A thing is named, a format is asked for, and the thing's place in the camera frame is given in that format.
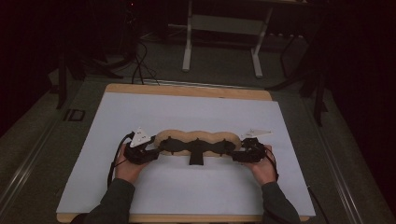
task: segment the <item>sleeve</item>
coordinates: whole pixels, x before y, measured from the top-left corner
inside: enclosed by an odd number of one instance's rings
[[[262,186],[262,206],[264,209],[262,223],[301,223],[296,209],[276,182]]]
[[[84,224],[127,224],[134,198],[134,185],[123,179],[114,179],[105,196],[84,220]]]

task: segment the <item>white paper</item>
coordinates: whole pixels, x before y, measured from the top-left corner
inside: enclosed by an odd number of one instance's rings
[[[106,178],[120,140],[141,127],[231,132],[271,130],[259,137],[276,156],[279,186],[300,216],[314,216],[306,184],[277,102],[105,93],[66,184],[57,213],[87,213],[106,192]],[[131,214],[261,215],[262,193],[251,172],[231,158],[163,156],[147,166],[136,186]]]

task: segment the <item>wooden board edge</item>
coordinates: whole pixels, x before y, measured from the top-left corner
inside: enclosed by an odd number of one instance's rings
[[[58,213],[57,220],[61,223],[70,223],[76,213]],[[301,216],[300,220],[305,222],[310,217]],[[262,216],[215,216],[215,215],[130,215],[129,222],[151,222],[151,223],[180,223],[180,222],[260,222]]]
[[[272,101],[271,94],[268,91],[230,88],[151,86],[113,83],[107,85],[105,92]]]

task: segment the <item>table leg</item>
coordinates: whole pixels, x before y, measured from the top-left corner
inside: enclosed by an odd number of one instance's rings
[[[192,0],[189,2],[189,16],[187,18],[187,43],[186,49],[184,50],[184,60],[183,60],[183,72],[190,71],[190,61],[191,61],[191,16],[192,16]]]
[[[251,49],[251,58],[253,60],[254,73],[257,78],[262,77],[262,67],[260,66],[259,52],[260,52],[260,48],[262,47],[262,41],[264,40],[265,32],[267,30],[272,12],[273,12],[273,8],[272,7],[268,8],[265,21],[262,22],[262,28],[259,33],[259,40],[257,41],[256,47]]]

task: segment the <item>hand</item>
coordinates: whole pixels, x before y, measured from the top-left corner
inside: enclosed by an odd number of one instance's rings
[[[265,147],[268,149],[267,156],[273,162],[275,162],[275,158],[274,155],[272,154],[271,146],[265,146]],[[259,182],[261,186],[270,182],[276,182],[276,171],[274,169],[274,166],[268,160],[268,158],[264,158],[261,161],[255,163],[244,162],[242,164],[244,164],[247,168],[250,169],[251,173],[253,173],[257,182]]]
[[[133,184],[139,177],[140,172],[149,164],[149,162],[141,165],[129,162],[123,155],[125,146],[125,144],[122,145],[120,155],[117,158],[116,164],[118,164],[118,166],[116,166],[116,178],[126,180]]]

